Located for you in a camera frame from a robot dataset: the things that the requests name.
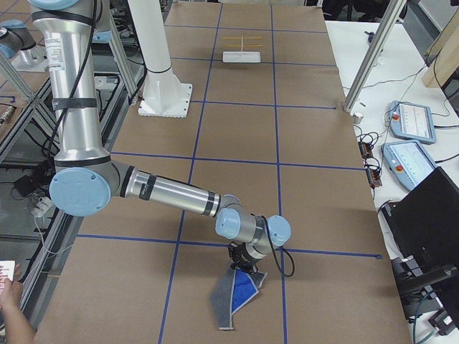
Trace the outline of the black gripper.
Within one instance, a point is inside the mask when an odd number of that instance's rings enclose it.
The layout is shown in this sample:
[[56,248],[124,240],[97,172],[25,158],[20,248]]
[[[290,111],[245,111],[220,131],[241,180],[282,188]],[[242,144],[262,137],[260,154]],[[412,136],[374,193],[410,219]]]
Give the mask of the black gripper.
[[249,254],[245,243],[230,243],[229,258],[232,260],[230,265],[231,269],[239,269],[247,274],[255,274],[258,272],[258,268],[256,266],[258,259]]

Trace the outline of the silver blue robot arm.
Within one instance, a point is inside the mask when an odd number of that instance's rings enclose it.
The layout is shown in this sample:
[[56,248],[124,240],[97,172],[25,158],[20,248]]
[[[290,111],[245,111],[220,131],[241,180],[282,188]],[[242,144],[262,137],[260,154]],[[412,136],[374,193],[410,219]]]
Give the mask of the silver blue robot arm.
[[37,45],[24,22],[9,19],[1,23],[1,53],[11,59],[19,51],[28,51]]
[[281,216],[246,212],[240,200],[157,176],[114,161],[103,147],[91,44],[110,39],[106,1],[32,1],[32,20],[44,35],[52,107],[60,142],[49,185],[54,205],[72,216],[91,216],[113,197],[155,201],[216,219],[218,235],[229,239],[232,267],[248,274],[267,255],[283,251],[291,235]]

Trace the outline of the bystander hand with phone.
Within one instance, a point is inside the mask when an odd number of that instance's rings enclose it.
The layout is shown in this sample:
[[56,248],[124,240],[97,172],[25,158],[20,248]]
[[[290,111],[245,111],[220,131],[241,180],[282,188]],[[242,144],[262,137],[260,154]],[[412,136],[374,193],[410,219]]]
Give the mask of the bystander hand with phone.
[[21,275],[22,265],[18,263],[15,265],[14,276],[12,279],[5,277],[1,281],[3,284],[3,290],[1,291],[1,313],[3,315],[4,322],[6,322],[13,314],[20,311],[20,302],[23,293],[22,283],[19,282]]

